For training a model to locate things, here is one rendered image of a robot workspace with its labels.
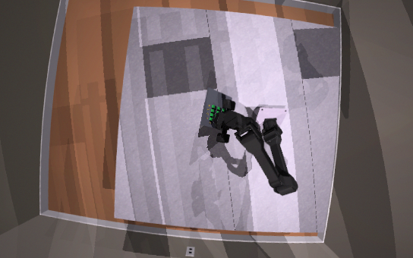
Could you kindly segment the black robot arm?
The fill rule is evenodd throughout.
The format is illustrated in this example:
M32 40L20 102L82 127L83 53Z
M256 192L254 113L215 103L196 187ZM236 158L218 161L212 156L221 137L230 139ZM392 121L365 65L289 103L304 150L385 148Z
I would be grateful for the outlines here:
M273 192L285 196L297 191L298 182L288 173L280 146L282 129L279 128L276 120L277 118L265 118L263 128L266 132L263 133L263 137L258 131L259 124L253 118L245 117L234 111L229 111L226 114L217 112L214 123L216 129L221 131L225 128L237 130L234 133L236 139L245 147L248 153L256 158L263 173L268 178L268 183L273 188ZM244 133L246 134L241 136ZM270 146L274 164L264 149L264 141Z

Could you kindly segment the dark grey switch panel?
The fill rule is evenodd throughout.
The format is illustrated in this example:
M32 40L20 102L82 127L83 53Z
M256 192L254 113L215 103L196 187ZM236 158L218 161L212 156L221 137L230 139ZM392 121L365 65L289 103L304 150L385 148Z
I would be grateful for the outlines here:
M216 128L215 123L212 120L216 117L217 112L226 112L227 108L223 108L222 106L224 99L232 100L232 97L207 87L200 125Z

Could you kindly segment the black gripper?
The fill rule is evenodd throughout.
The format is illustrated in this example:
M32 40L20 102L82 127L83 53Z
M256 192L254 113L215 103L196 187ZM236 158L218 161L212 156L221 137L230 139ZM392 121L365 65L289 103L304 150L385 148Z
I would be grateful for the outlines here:
M223 100L223 108L227 108L226 112L223 112L224 114L226 114L229 111L234 111L235 110L235 101L232 101L230 99L224 99ZM227 130L229 129L223 129L222 133L218 133L217 134L217 138L216 141L220 142L220 143L228 143L229 142L229 138L230 138L230 134L227 134Z

